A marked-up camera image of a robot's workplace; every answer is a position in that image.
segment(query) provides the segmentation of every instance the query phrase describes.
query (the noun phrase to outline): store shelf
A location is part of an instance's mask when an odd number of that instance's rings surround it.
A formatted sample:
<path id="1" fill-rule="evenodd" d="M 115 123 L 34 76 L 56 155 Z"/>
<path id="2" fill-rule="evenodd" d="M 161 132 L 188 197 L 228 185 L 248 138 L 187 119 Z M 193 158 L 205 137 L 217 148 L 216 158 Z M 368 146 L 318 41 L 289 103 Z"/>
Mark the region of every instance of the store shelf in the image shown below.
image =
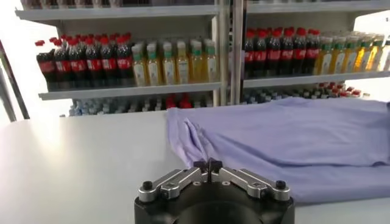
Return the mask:
<path id="1" fill-rule="evenodd" d="M 299 84 L 311 84 L 320 82 L 340 82 L 355 79 L 374 79 L 390 77 L 390 72 L 362 72 L 362 73 L 345 73 L 334 75 L 311 75 L 301 77 L 280 77 L 245 80 L 244 88 L 256 88 L 265 86 L 288 86 Z"/>
<path id="2" fill-rule="evenodd" d="M 250 3 L 248 13 L 355 12 L 390 9 L 389 0 L 297 3 Z"/>
<path id="3" fill-rule="evenodd" d="M 216 5 L 180 5 L 165 7 L 123 7 L 106 9 L 35 9 L 17 10 L 16 15 L 29 21 L 104 19 L 104 18 L 150 18 L 165 16 L 217 15 Z"/>
<path id="4" fill-rule="evenodd" d="M 149 94 L 167 94 L 167 93 L 189 93 L 199 91 L 212 91 L 219 89 L 221 83 L 197 83 L 185 85 L 169 86 L 146 86 L 146 87 L 129 87 L 129 88 L 107 88 L 107 89 L 88 89 L 73 91 L 57 91 L 50 93 L 40 93 L 42 100 L 59 100 L 59 99 L 89 99 L 99 97 L 117 97 L 117 96 L 139 96 Z"/>

